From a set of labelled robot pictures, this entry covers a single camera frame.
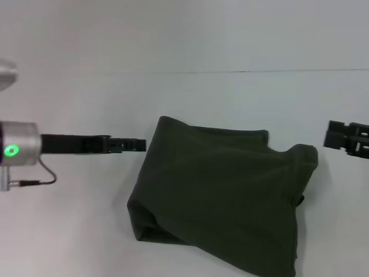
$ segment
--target dark green cloth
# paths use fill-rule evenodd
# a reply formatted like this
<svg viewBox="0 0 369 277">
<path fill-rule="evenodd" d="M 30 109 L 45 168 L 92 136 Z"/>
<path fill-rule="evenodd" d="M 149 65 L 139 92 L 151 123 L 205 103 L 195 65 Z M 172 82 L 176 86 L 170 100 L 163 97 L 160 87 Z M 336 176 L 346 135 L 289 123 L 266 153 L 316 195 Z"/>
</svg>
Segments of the dark green cloth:
<svg viewBox="0 0 369 277">
<path fill-rule="evenodd" d="M 277 152 L 268 137 L 161 117 L 128 202 L 136 239 L 197 246 L 263 277 L 295 276 L 295 209 L 318 153 L 302 144 Z"/>
</svg>

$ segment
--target black cable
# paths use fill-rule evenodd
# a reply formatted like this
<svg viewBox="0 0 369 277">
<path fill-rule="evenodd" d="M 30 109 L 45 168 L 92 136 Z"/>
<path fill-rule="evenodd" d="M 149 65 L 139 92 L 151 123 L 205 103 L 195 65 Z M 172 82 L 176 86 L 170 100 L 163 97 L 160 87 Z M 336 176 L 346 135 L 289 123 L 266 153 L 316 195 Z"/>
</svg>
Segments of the black cable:
<svg viewBox="0 0 369 277">
<path fill-rule="evenodd" d="M 40 182 L 39 180 L 20 180 L 19 181 L 19 186 L 37 186 L 37 185 L 51 185 L 53 183 L 55 183 L 58 180 L 57 175 L 46 166 L 46 164 L 44 164 L 44 162 L 41 160 L 41 158 L 39 158 L 39 163 L 42 165 L 42 167 L 49 172 L 54 179 L 50 182 Z"/>
</svg>

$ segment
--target white table surface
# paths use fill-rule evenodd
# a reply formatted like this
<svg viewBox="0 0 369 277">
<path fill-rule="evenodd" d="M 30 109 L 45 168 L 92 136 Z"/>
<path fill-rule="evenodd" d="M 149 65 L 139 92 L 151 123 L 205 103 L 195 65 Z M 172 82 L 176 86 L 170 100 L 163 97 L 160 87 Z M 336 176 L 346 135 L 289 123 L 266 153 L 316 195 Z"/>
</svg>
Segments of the white table surface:
<svg viewBox="0 0 369 277">
<path fill-rule="evenodd" d="M 298 276 L 369 276 L 369 160 L 321 147 L 329 120 L 369 123 L 369 72 L 347 70 L 369 68 L 368 3 L 103 2 L 0 3 L 0 56 L 20 68 L 0 118 L 149 143 L 168 115 L 267 129 L 279 151 L 312 144 Z M 269 72 L 290 69 L 302 71 Z M 248 70 L 268 72 L 230 72 Z M 144 158 L 46 156 L 57 184 L 0 194 L 1 275 L 251 276 L 194 247 L 134 239 L 126 202 Z M 48 177 L 38 166 L 13 174 Z"/>
</svg>

